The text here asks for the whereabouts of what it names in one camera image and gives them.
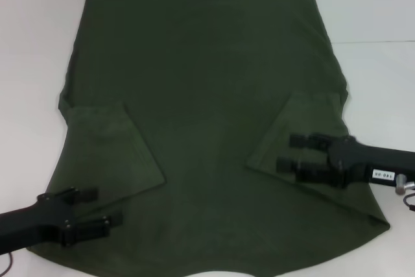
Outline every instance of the green fabric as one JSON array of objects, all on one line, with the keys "label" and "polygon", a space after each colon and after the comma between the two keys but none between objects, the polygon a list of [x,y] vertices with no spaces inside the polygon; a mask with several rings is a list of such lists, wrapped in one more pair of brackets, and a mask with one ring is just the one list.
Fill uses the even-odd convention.
[{"label": "green fabric", "polygon": [[102,277],[271,277],[389,229],[368,184],[294,183],[291,132],[347,134],[346,81],[315,0],[86,0],[48,191],[97,186],[110,237],[35,253]]}]

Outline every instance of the white table surface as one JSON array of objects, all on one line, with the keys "label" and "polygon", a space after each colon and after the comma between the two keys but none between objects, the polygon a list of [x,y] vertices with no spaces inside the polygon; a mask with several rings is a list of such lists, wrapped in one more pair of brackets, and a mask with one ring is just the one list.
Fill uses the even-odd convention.
[{"label": "white table surface", "polygon": [[[350,132],[363,143],[415,151],[415,1],[317,3],[348,80]],[[31,205],[52,175],[66,132],[58,94],[83,6],[84,0],[0,0],[0,213]],[[392,229],[287,277],[415,275],[415,213],[393,189],[372,189]],[[8,277],[88,276],[26,250],[14,257]],[[0,256],[0,272],[7,263]]]}]

